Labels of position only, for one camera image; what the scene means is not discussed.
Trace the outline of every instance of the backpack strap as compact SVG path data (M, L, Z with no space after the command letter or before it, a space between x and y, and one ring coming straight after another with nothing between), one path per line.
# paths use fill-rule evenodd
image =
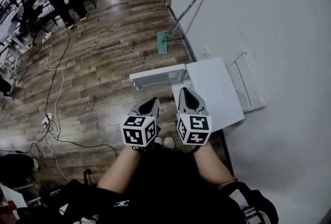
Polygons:
M259 213L253 206L249 206L244 195L238 190L234 190L229 197L234 200L243 211L248 224L266 224L263 217L260 218Z

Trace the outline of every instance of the wooden floor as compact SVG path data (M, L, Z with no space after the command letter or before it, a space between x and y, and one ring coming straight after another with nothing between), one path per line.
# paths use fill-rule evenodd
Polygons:
M111 144L118 153L123 148L119 124L124 115L140 100L157 96L160 99L161 137L171 136L181 147L176 127L176 106L170 99L170 87L137 91L131 73L190 62L184 41L178 31L168 43L168 54L157 53L157 32L168 29L173 19L162 0L96 0L90 3L90 15L81 22L73 13L74 29L69 31L70 43L62 59L65 82L57 103L61 125L60 139L82 145ZM68 43L64 26L57 29L47 44L52 55L47 66L55 68ZM53 72L45 69L50 48L40 50L37 44L25 56L21 76L35 54L31 66L13 99L2 98L0 111L0 149L27 151L40 139L41 121ZM50 92L46 112L54 113L55 101L63 78L58 71ZM42 182L64 184L66 180L56 168L50 149L38 143L43 158L35 146L31 155L40 163L36 177ZM90 168L97 181L115 160L107 146L82 148L71 143L52 145L62 172L71 180L82 181L83 171Z

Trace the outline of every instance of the chair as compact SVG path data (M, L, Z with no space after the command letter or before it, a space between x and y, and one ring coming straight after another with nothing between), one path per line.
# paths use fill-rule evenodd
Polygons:
M24 12L21 18L21 25L19 32L22 33L28 30L33 37L32 44L35 45L37 34L40 30L48 33L46 29L42 27L42 18L38 18L42 14L43 5L38 6L36 9L33 8L36 0L21 0L24 8Z

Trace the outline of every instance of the mop handle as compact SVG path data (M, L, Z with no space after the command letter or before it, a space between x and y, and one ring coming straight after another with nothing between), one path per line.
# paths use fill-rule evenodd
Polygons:
M190 5L186 8L186 10L179 16L179 18L175 21L175 23L170 27L170 29L168 30L168 33L171 33L171 30L177 25L177 23L181 20L181 18L183 18L183 16L189 11L189 9L191 9L191 7L193 6L193 4L196 2L197 0L193 0Z

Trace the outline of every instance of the power strip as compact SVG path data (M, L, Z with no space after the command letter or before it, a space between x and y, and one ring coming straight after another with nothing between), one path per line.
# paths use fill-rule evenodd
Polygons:
M48 113L47 117L45 117L42 121L42 125L44 128L48 128L48 126L50 125L50 122L52 120L52 114Z
M45 37L42 39L42 43L45 44L45 42L51 37L51 35L51 32L46 33Z

